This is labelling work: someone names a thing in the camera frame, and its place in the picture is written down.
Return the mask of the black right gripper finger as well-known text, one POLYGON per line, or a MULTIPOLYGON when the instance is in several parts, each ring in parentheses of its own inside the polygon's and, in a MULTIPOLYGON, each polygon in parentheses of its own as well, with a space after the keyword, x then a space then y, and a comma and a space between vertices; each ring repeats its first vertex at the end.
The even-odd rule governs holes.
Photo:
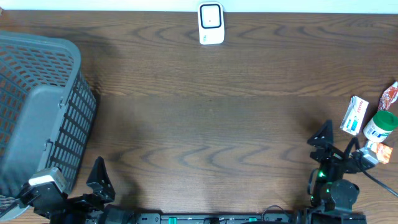
POLYGON ((307 140, 307 144, 322 148, 332 146, 333 143, 333 123, 330 119, 326 120, 321 128, 307 140))
POLYGON ((354 147, 355 150, 360 149, 360 145, 359 145, 359 140, 357 137, 353 137, 351 139, 351 141, 348 143, 345 151, 344 151, 344 155, 348 156, 351 153, 352 148, 354 147))

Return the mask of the white Panadol medicine box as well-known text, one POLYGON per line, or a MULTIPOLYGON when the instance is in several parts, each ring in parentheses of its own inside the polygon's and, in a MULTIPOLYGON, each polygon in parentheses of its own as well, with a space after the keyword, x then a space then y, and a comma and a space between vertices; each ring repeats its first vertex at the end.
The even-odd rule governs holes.
POLYGON ((352 96, 346 114, 341 122, 340 129, 353 136, 359 134, 368 102, 358 96, 352 96))

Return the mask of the green lid jar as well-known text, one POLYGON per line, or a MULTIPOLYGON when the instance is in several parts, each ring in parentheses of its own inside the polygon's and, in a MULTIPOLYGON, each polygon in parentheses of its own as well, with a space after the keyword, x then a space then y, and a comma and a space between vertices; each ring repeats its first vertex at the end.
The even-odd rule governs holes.
POLYGON ((363 129, 365 137, 372 142, 383 142, 397 127, 397 116, 379 110, 363 129))

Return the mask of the orange juice carton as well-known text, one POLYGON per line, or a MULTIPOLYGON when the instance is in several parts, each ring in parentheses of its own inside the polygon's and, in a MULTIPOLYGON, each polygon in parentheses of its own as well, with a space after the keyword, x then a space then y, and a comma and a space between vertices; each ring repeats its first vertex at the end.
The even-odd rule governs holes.
POLYGON ((382 164, 389 163, 393 150, 392 147, 389 147, 380 142, 372 142, 372 141, 367 141, 365 147, 376 154, 379 162, 381 162, 382 164))

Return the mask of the red Top chocolate bar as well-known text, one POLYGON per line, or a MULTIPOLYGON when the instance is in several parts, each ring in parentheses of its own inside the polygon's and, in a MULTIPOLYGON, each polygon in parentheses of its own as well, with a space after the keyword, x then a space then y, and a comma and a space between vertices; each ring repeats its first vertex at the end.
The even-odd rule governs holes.
POLYGON ((379 99, 377 110, 388 111, 391 105, 397 100, 397 81, 395 81, 389 88, 387 88, 379 99))

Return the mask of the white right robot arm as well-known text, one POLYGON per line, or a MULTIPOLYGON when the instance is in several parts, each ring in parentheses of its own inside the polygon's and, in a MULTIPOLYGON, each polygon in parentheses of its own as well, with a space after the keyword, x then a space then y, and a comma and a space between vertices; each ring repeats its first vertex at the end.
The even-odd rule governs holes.
POLYGON ((354 160, 348 151, 339 150, 333 143, 330 119, 307 141, 315 148, 310 158, 319 163, 319 168, 313 170, 308 181, 311 207, 305 211, 306 223, 343 223, 352 217, 359 187, 343 176, 351 171, 354 160))

